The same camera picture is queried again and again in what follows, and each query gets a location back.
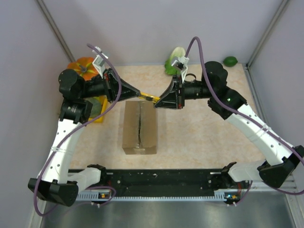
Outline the brown cardboard express box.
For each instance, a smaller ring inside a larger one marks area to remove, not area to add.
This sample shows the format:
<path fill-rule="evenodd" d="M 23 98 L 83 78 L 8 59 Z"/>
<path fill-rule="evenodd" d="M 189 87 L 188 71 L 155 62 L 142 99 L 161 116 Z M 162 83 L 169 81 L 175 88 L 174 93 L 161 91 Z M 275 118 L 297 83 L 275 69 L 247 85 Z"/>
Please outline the brown cardboard express box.
<path fill-rule="evenodd" d="M 157 114 L 152 102 L 125 103 L 122 149 L 127 155 L 157 153 Z"/>

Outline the yellow utility knife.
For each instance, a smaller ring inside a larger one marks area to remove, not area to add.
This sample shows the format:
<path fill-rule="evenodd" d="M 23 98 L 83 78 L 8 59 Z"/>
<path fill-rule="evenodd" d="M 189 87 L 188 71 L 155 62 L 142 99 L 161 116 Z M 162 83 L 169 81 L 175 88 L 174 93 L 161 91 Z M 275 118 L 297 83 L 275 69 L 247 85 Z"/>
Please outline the yellow utility knife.
<path fill-rule="evenodd" d="M 147 94 L 144 92 L 140 92 L 140 95 L 138 96 L 138 98 L 146 100 L 146 101 L 151 101 L 153 103 L 156 103 L 160 100 L 159 97 L 151 95 L 151 94 Z"/>

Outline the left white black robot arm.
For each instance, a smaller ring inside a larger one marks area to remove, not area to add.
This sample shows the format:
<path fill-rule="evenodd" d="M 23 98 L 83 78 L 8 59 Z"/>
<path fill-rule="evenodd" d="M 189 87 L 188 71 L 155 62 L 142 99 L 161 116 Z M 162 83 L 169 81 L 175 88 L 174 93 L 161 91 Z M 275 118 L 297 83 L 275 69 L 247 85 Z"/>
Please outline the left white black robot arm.
<path fill-rule="evenodd" d="M 28 188 L 34 200 L 40 199 L 55 204 L 71 206 L 77 195 L 95 185 L 103 188 L 108 177 L 105 167 L 88 165 L 74 175 L 68 175 L 76 144 L 93 108 L 88 98 L 105 95 L 113 105 L 118 101 L 139 97 L 141 92 L 115 75 L 111 68 L 91 80 L 84 80 L 75 70 L 66 69 L 60 73 L 59 91 L 63 103 L 59 114 L 57 133 L 48 159 L 37 178 L 31 178 Z"/>

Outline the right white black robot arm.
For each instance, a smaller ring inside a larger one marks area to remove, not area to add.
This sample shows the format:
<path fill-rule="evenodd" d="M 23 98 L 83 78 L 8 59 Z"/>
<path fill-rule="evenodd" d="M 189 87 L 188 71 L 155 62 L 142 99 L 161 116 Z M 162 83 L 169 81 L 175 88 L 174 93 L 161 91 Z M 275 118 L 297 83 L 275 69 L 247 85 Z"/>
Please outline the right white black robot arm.
<path fill-rule="evenodd" d="M 246 99 L 227 86 L 228 72 L 219 62 L 205 63 L 207 76 L 202 76 L 200 81 L 186 81 L 190 75 L 186 62 L 177 58 L 170 63 L 177 74 L 155 108 L 182 109 L 185 100 L 207 99 L 211 110 L 238 128 L 265 157 L 263 161 L 230 163 L 221 171 L 223 185 L 233 188 L 241 181 L 251 180 L 280 188 L 303 158 L 303 146 L 287 143 L 263 122 Z"/>

